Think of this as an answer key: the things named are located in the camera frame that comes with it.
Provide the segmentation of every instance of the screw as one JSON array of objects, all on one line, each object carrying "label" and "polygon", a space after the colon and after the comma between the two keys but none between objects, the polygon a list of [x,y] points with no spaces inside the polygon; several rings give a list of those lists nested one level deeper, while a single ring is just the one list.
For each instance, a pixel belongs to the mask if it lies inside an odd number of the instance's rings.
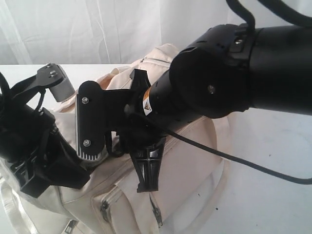
[{"label": "screw", "polygon": [[87,97],[83,97],[83,98],[81,99],[81,101],[82,101],[83,104],[88,104],[89,99],[88,99]]},{"label": "screw", "polygon": [[52,72],[50,72],[50,75],[51,75],[51,77],[55,77],[55,76],[57,76],[58,74],[57,74],[56,71],[52,71]]},{"label": "screw", "polygon": [[208,92],[210,94],[214,94],[215,93],[215,87],[213,85],[208,85]]},{"label": "screw", "polygon": [[236,40],[235,40],[235,44],[236,44],[236,45],[238,45],[238,44],[240,44],[240,43],[242,43],[242,42],[243,42],[242,39],[236,39]]},{"label": "screw", "polygon": [[83,141],[83,146],[84,147],[89,147],[91,145],[91,141],[90,140],[84,140]]}]

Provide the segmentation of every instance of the white surface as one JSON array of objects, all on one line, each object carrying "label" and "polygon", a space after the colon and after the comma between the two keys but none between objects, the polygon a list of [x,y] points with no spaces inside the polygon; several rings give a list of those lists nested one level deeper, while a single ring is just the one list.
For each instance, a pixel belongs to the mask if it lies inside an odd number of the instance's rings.
[{"label": "white surface", "polygon": [[[85,80],[97,79],[116,66],[64,65],[63,68],[78,88]],[[40,67],[0,66],[0,71],[14,84],[32,76]],[[47,95],[44,106],[55,106],[51,95]],[[231,114],[230,126],[234,155],[293,176],[312,176],[312,117],[252,109]],[[200,234],[311,233],[311,194],[312,186],[292,184],[232,163],[229,184],[218,210]],[[0,218],[8,226],[2,210]]]},{"label": "white surface", "polygon": [[[286,23],[241,0],[257,27]],[[311,0],[284,0],[312,15]],[[155,46],[180,49],[208,28],[241,23],[225,0],[0,0],[0,64],[131,63]]]}]

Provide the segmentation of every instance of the cream fabric bag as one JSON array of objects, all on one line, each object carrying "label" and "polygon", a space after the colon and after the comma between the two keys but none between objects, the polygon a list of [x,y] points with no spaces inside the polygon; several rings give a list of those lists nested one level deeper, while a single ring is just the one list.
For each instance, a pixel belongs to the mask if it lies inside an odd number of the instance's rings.
[{"label": "cream fabric bag", "polygon": [[[97,82],[103,89],[129,88],[129,75],[137,68],[146,70],[153,84],[169,69],[177,53],[174,46],[165,44],[129,67],[114,69]],[[74,104],[75,97],[53,114],[65,139],[76,148]],[[230,153],[226,117],[202,117],[179,134]],[[228,166],[229,162],[222,163],[220,157],[168,137],[158,192],[137,193],[138,178],[129,156],[105,160],[80,190],[50,186],[38,199],[19,191],[17,181],[1,160],[0,191],[17,233],[157,234],[181,231],[186,226],[184,233],[196,233],[214,210],[227,180]],[[203,186],[211,181],[216,169],[222,171],[221,179],[214,178],[217,185],[212,184],[205,195]],[[200,193],[203,199],[194,199]]]}]

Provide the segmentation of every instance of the white curtain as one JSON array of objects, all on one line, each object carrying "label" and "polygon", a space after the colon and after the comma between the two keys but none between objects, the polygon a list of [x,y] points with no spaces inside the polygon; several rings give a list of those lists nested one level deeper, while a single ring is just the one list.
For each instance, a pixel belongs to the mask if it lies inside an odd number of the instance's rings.
[{"label": "white curtain", "polygon": [[[311,0],[284,1],[312,16]],[[256,0],[241,2],[257,27],[286,24]],[[0,64],[130,63],[242,22],[225,0],[0,0]]]}]

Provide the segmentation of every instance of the white table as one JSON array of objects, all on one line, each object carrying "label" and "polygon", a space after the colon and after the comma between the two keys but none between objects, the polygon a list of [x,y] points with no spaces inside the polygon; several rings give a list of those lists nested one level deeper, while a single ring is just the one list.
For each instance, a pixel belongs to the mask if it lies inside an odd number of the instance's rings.
[{"label": "white table", "polygon": [[[10,85],[42,65],[0,65]],[[75,89],[118,65],[63,65]],[[36,105],[38,99],[30,102]],[[55,107],[48,92],[46,108]],[[312,117],[263,110],[229,116],[233,153],[297,177],[312,177]],[[228,186],[200,234],[312,233],[312,186],[296,185],[232,163]],[[9,224],[0,211],[3,228]]]}]

